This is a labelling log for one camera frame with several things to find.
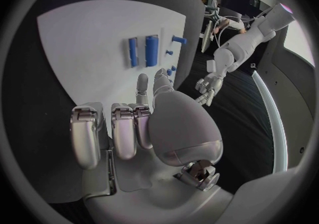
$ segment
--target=robotic hand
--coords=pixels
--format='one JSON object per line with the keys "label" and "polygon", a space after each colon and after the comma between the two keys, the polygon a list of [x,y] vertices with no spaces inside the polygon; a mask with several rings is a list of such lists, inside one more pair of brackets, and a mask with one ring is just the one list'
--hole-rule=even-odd
{"label": "robotic hand", "polygon": [[100,128],[105,127],[101,103],[73,109],[70,130],[78,163],[85,170],[95,169],[102,147],[108,151],[114,149],[118,158],[129,161],[138,154],[138,143],[144,150],[154,150],[163,163],[183,167],[174,176],[176,179],[200,190],[209,190],[219,178],[213,165],[223,153],[216,123],[192,98],[173,89],[164,69],[155,74],[151,114],[147,84],[147,76],[140,74],[136,103],[112,105],[110,140],[107,133],[99,133]]}
{"label": "robotic hand", "polygon": [[207,72],[210,73],[196,83],[196,90],[202,94],[196,102],[210,106],[221,89],[227,72],[236,70],[251,57],[260,43],[275,37],[276,31],[293,20],[291,12],[284,5],[277,4],[266,17],[255,19],[245,34],[234,36],[218,48],[214,53],[214,60],[207,61]]}

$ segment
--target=blue block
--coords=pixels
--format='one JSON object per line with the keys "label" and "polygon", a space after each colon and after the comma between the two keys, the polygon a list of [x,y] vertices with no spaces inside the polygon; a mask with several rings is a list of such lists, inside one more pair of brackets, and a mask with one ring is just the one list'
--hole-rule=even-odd
{"label": "blue block", "polygon": [[129,39],[129,47],[130,47],[130,58],[131,58],[131,66],[137,66],[137,57],[136,57],[136,38]]}
{"label": "blue block", "polygon": [[173,36],[172,41],[174,41],[174,42],[180,42],[181,44],[186,44],[186,43],[187,43],[187,40],[186,40],[186,39],[180,38],[180,37],[176,37],[176,36]]}
{"label": "blue block", "polygon": [[158,55],[158,37],[148,36],[146,37],[145,46],[145,59],[146,67],[152,67],[157,65],[157,55]]}

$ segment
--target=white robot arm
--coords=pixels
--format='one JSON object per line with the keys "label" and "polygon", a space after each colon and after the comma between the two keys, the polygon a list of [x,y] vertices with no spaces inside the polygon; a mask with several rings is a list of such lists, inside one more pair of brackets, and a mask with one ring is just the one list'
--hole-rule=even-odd
{"label": "white robot arm", "polygon": [[291,12],[282,4],[277,4],[266,17],[257,18],[245,34],[238,34],[228,40],[214,53],[214,60],[207,62],[207,72],[195,88],[202,94],[196,99],[201,105],[210,106],[214,96],[223,85],[227,72],[233,72],[251,57],[256,47],[276,35],[276,31],[294,20]]}

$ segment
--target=white curved edge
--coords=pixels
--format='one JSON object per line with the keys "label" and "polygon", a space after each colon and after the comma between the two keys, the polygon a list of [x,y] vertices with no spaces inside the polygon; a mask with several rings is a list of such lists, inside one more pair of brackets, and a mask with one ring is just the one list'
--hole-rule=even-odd
{"label": "white curved edge", "polygon": [[265,82],[259,76],[257,71],[254,71],[252,78],[262,96],[267,109],[269,121],[271,125],[273,143],[274,143],[274,166],[273,173],[287,171],[288,168],[288,150],[287,140],[284,132],[283,123],[276,103],[268,90]]}

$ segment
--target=blue cylinder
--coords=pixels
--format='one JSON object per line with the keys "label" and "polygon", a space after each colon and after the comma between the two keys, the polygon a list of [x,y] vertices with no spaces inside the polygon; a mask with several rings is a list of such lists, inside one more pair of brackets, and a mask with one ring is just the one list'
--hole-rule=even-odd
{"label": "blue cylinder", "polygon": [[129,47],[130,47],[130,58],[131,58],[131,66],[137,66],[137,57],[136,57],[136,38],[129,39]]}
{"label": "blue cylinder", "polygon": [[186,43],[187,43],[187,39],[185,39],[185,38],[180,38],[180,37],[176,37],[176,36],[173,36],[172,41],[174,41],[174,42],[180,42],[181,44],[186,44]]}
{"label": "blue cylinder", "polygon": [[158,53],[158,37],[148,36],[146,37],[145,46],[145,59],[146,67],[152,67],[157,65],[157,53]]}

